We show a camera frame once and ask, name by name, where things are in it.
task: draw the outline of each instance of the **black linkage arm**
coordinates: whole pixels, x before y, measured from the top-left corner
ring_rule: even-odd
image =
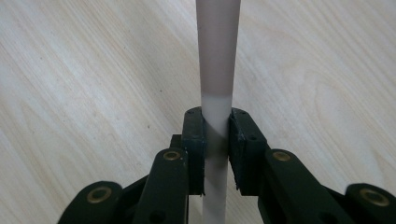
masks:
[[[271,149],[243,110],[230,116],[229,157],[236,187],[258,196],[262,220],[284,223],[396,223],[396,198],[368,184],[342,195],[319,184],[291,152]],[[185,113],[183,132],[160,151],[149,175],[122,189],[100,181],[83,189],[60,224],[188,223],[189,195],[204,194],[205,120],[201,108]]]

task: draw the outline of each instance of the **light wooden floor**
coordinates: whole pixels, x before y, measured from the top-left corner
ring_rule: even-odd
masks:
[[[396,194],[396,2],[242,1],[233,106],[325,186]],[[0,219],[149,172],[200,104],[195,2],[0,1]],[[227,223],[260,223],[229,175]],[[191,223],[200,223],[192,198]]]

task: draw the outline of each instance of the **white rod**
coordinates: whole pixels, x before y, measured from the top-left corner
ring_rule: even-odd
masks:
[[[228,117],[240,0],[196,0],[202,113],[206,122],[203,222],[225,223]]]

